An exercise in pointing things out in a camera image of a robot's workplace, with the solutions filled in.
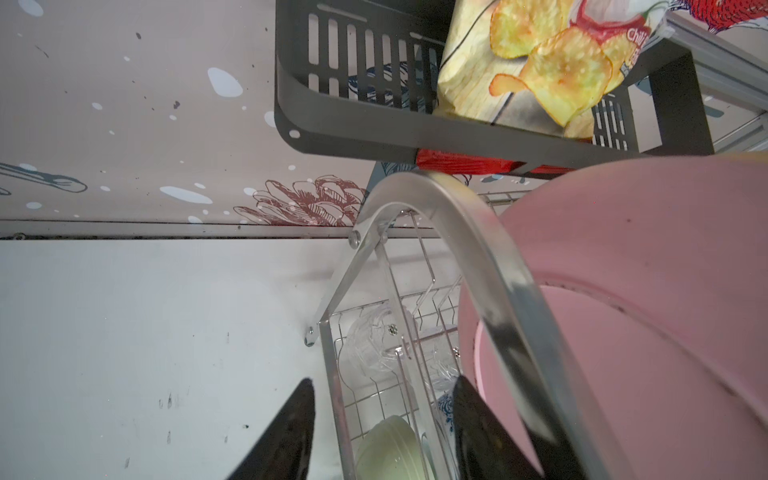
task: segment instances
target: decorative wallpaper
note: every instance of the decorative wallpaper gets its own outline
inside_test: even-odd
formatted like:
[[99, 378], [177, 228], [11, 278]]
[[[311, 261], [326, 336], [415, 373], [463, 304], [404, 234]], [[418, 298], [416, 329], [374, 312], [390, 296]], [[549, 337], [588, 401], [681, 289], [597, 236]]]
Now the decorative wallpaper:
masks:
[[670, 10], [768, 63], [766, 0], [672, 0]]
[[283, 142], [274, 16], [274, 0], [0, 2], [0, 219], [352, 224], [401, 167]]

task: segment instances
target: chrome wire rack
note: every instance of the chrome wire rack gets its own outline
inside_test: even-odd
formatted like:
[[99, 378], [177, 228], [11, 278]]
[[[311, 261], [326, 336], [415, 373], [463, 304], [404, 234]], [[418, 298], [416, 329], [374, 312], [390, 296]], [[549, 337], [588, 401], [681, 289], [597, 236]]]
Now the chrome wire rack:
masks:
[[[419, 308], [416, 308], [419, 299], [426, 301], [422, 302]], [[427, 336], [419, 336], [418, 343], [434, 341], [438, 336], [444, 336], [445, 334], [457, 331], [458, 283], [454, 283], [451, 286], [441, 286], [432, 289], [431, 292], [425, 290], [401, 296], [400, 300], [402, 301], [403, 308], [413, 311], [412, 315], [415, 324], [419, 327], [419, 332], [427, 329], [439, 330]], [[360, 318], [366, 311], [387, 303], [387, 301], [381, 300], [342, 310], [330, 317], [337, 365], [344, 348], [349, 320]], [[450, 348], [454, 356], [458, 355], [458, 345], [455, 344], [455, 336], [447, 337], [447, 344], [440, 345], [440, 347]], [[456, 368], [460, 369], [458, 361], [456, 362]], [[355, 386], [348, 385], [343, 373], [340, 374], [340, 377], [344, 395], [344, 409], [349, 420], [349, 440], [352, 442], [355, 452], [357, 450], [357, 441], [364, 438], [376, 423], [392, 415], [403, 417], [415, 432], [418, 433], [420, 431], [419, 424], [421, 422], [417, 422], [414, 417], [419, 407], [413, 402], [414, 393], [412, 387], [405, 381], [402, 361], [399, 362], [399, 369], [393, 371], [388, 376], [389, 378], [384, 380], [370, 379], [372, 385], [367, 386], [367, 388], [365, 386], [356, 388]], [[445, 392], [440, 390], [433, 391], [430, 397], [430, 404], [434, 405], [436, 397], [443, 393]]]
[[[457, 452], [435, 408], [443, 395], [451, 395], [450, 386], [439, 388], [433, 372], [440, 358], [454, 363], [456, 375], [461, 372], [459, 284], [471, 294], [515, 404], [525, 407], [518, 413], [528, 434], [537, 439], [545, 476], [634, 478], [541, 291], [496, 217], [495, 210], [522, 194], [479, 196], [449, 175], [415, 171], [385, 178], [369, 195], [349, 235], [350, 250], [304, 339], [312, 346], [319, 338], [322, 345], [344, 479], [357, 478], [358, 447], [376, 423], [392, 415], [403, 417], [421, 442], [424, 478], [458, 478]], [[426, 288], [409, 295], [399, 293], [385, 247], [386, 231], [403, 217], [415, 228], [429, 272]], [[436, 285], [425, 248], [424, 237], [435, 233], [461, 271], [449, 285]], [[386, 300], [336, 311], [372, 254], [386, 285]], [[396, 337], [391, 347], [396, 368], [350, 385], [345, 373], [347, 332], [355, 319], [384, 302], [395, 320], [387, 329]]]

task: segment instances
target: metal bolt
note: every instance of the metal bolt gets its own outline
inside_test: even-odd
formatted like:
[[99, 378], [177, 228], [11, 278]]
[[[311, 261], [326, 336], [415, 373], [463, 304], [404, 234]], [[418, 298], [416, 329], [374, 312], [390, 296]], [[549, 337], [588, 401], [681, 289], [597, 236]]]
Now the metal bolt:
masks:
[[347, 239], [349, 241], [349, 246], [353, 249], [357, 249], [357, 247], [360, 246], [360, 232], [357, 230], [352, 230], [349, 232], [349, 237]]
[[312, 345], [314, 345], [314, 344], [315, 344], [314, 342], [312, 342], [312, 343], [309, 343], [309, 342], [307, 341], [307, 337], [308, 337], [308, 336], [311, 336], [313, 333], [315, 333], [315, 327], [311, 326], [311, 327], [308, 327], [308, 328], [306, 329], [306, 335], [304, 336], [304, 345], [306, 345], [306, 346], [312, 346]]

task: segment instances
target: metal handle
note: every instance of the metal handle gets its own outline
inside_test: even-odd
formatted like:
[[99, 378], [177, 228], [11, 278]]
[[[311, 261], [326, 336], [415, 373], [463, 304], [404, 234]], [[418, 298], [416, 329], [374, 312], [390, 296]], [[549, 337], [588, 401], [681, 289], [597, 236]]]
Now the metal handle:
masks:
[[[386, 228], [408, 209], [428, 217], [455, 254], [475, 308], [505, 367], [509, 388], [545, 476], [635, 478], [515, 243], [493, 210], [449, 175], [399, 173], [376, 186], [355, 225], [360, 241], [350, 243], [356, 249], [343, 258], [333, 274], [312, 325], [318, 323], [319, 333], [330, 338], [329, 316]], [[308, 330], [307, 345], [317, 336], [316, 330]], [[349, 433], [339, 377], [337, 372], [331, 373], [332, 401], [342, 406], [334, 409], [342, 443]], [[345, 472], [351, 467], [354, 475], [351, 452], [341, 448]]]

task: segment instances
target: basket slot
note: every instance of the basket slot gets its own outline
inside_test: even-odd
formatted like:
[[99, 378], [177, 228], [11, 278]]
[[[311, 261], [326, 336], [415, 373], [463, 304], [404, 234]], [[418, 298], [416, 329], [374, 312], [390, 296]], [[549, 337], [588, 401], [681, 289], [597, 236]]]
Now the basket slot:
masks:
[[[408, 49], [408, 44], [405, 40], [401, 38], [393, 38], [392, 43], [395, 45], [394, 52], [395, 54], [392, 56], [392, 81], [395, 83], [395, 104], [394, 106], [397, 108], [408, 108], [406, 105], [403, 106], [402, 103], [402, 87], [403, 85], [407, 85], [408, 82], [408, 66], [407, 66], [407, 60], [408, 55], [406, 54], [406, 50]], [[401, 64], [403, 62], [406, 62], [406, 76], [402, 76], [402, 67]]]
[[432, 75], [432, 66], [440, 65], [440, 62], [438, 61], [438, 53], [434, 48], [429, 49], [429, 75], [432, 79], [432, 82], [429, 84], [429, 87], [432, 89], [432, 92], [437, 94], [437, 75]]
[[328, 19], [328, 66], [339, 69], [339, 24], [334, 18]]
[[621, 114], [621, 105], [619, 104], [616, 104], [616, 116], [619, 121], [619, 128], [621, 129], [621, 134], [626, 135], [627, 133], [624, 131], [624, 116]]
[[307, 38], [306, 38], [306, 59], [311, 65], [319, 65], [319, 20], [317, 15], [310, 13], [308, 17], [307, 25]]
[[339, 94], [339, 79], [336, 77], [331, 77], [328, 79], [328, 94], [331, 97], [338, 97]]
[[419, 111], [419, 98], [416, 93], [416, 63], [413, 60], [413, 48], [406, 41], [406, 64], [408, 65], [408, 99], [411, 111]]
[[368, 101], [368, 71], [366, 52], [366, 31], [355, 28], [355, 43], [357, 53], [357, 99]]
[[379, 36], [373, 30], [366, 29], [366, 74], [375, 92], [374, 98], [369, 96], [369, 100], [384, 105], [384, 65], [381, 48], [376, 46], [378, 39]]
[[432, 66], [429, 64], [428, 45], [421, 44], [419, 50], [422, 54], [422, 92], [424, 93], [424, 105], [427, 113], [432, 113], [434, 95], [432, 94]]
[[353, 94], [352, 88], [349, 86], [349, 77], [357, 75], [357, 34], [356, 27], [353, 24], [347, 24], [346, 35], [344, 42], [346, 45], [346, 77], [341, 78], [343, 84], [346, 85], [344, 90], [346, 96], [350, 100], [357, 100], [357, 95]]
[[320, 67], [320, 75], [319, 75], [319, 82], [320, 82], [320, 93], [327, 94], [328, 93], [328, 70], [330, 69], [330, 65], [328, 62], [328, 15], [325, 13], [319, 13], [317, 15], [319, 27], [319, 37], [318, 37], [318, 44], [319, 44], [319, 67]]
[[310, 73], [307, 76], [307, 86], [310, 88], [310, 90], [319, 91], [319, 88], [320, 88], [319, 84], [320, 84], [320, 81], [317, 74]]
[[619, 130], [616, 128], [616, 112], [614, 111], [614, 101], [608, 101], [608, 110], [611, 112], [611, 127], [614, 129], [614, 133], [617, 134], [619, 133]]
[[381, 45], [382, 52], [382, 79], [384, 80], [384, 102], [387, 104], [389, 99], [392, 98], [392, 69], [395, 64], [392, 63], [392, 39], [386, 33], [381, 34], [379, 45]]

